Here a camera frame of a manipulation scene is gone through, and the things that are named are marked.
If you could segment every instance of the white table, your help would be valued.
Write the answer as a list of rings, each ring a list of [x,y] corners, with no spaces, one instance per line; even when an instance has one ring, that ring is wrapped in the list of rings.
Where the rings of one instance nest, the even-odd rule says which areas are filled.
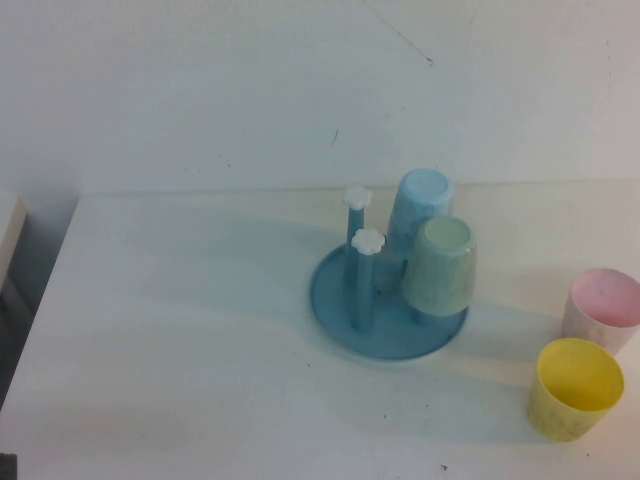
[[[386,228],[394,190],[367,224]],[[29,480],[640,476],[640,338],[618,407],[572,444],[525,407],[570,280],[640,277],[640,183],[460,187],[477,301],[424,359],[352,355],[308,284],[344,241],[340,190],[80,200],[0,414]]]

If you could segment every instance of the white flower knob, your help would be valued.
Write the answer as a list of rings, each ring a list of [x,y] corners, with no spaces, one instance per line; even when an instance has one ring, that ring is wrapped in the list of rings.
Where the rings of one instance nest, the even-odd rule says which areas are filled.
[[[349,187],[344,192],[344,203],[352,210],[362,210],[371,204],[371,190],[364,187]]]
[[[378,233],[377,230],[361,228],[351,239],[351,245],[362,255],[373,255],[382,250],[384,241],[384,235]]]

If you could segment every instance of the blue plastic stand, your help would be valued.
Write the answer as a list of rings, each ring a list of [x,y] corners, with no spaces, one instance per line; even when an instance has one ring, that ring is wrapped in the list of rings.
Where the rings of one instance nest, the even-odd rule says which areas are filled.
[[[431,353],[458,334],[468,309],[439,317],[409,306],[400,292],[404,261],[389,249],[375,256],[373,308],[370,322],[363,322],[362,296],[345,279],[347,251],[343,245],[329,253],[311,282],[313,312],[336,341],[363,355],[402,360]]]

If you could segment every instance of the plastic cup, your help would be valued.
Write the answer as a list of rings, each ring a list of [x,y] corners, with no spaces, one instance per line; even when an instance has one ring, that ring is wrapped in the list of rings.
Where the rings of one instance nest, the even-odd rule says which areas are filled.
[[[440,215],[451,214],[453,184],[437,170],[422,168],[407,173],[389,219],[387,244],[405,260],[411,256],[420,225]]]
[[[418,230],[402,279],[402,294],[413,308],[446,316],[469,306],[476,270],[476,240],[459,218],[435,217]]]
[[[556,340],[538,357],[529,421],[552,440],[576,440],[606,415],[623,391],[620,366],[606,350],[580,338]]]
[[[640,328],[640,283],[617,270],[582,272],[571,285],[562,336],[584,338],[615,355]]]

